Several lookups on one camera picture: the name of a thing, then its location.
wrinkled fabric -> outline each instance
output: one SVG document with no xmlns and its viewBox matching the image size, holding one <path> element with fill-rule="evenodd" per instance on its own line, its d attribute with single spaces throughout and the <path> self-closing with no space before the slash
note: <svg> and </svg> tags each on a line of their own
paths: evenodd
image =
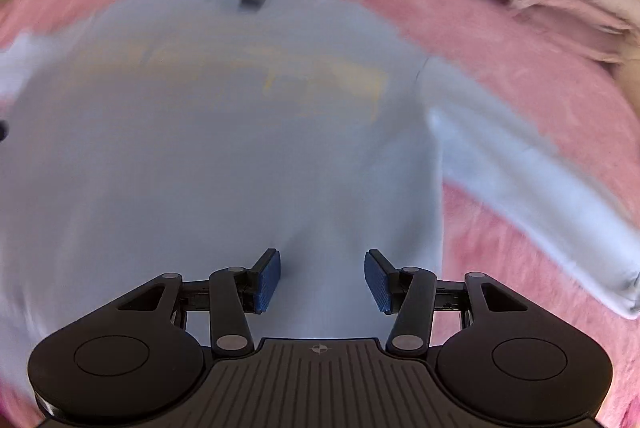
<svg viewBox="0 0 640 428">
<path fill-rule="evenodd" d="M 268 247 L 283 277 L 256 338 L 385 338 L 364 253 L 439 273 L 443 175 L 637 315 L 636 229 L 535 128 L 356 4 L 239 1 L 124 0 L 2 53 L 29 82 L 0 144 L 0 314 L 28 341 L 0 353 Z M 25 358 L 1 364 L 24 381 Z"/>
</svg>

pink blanket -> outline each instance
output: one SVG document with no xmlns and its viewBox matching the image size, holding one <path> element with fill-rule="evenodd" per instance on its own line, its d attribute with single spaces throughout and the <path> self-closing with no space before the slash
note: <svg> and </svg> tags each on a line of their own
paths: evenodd
<svg viewBox="0 0 640 428">
<path fill-rule="evenodd" d="M 14 0 L 0 10 L 0 46 L 22 30 L 48 32 L 113 1 Z M 426 51 L 458 64 L 511 104 L 567 158 L 619 196 L 640 224 L 640 125 L 603 69 L 514 22 L 492 0 L 355 1 L 388 18 Z M 588 333 L 607 350 L 615 368 L 600 421 L 609 427 L 637 424 L 640 323 L 604 308 L 482 205 L 450 187 L 445 203 L 441 277 L 460 279 L 466 271 L 485 271 Z M 450 323 L 449 318 L 438 318 L 434 342 L 446 337 Z"/>
</svg>

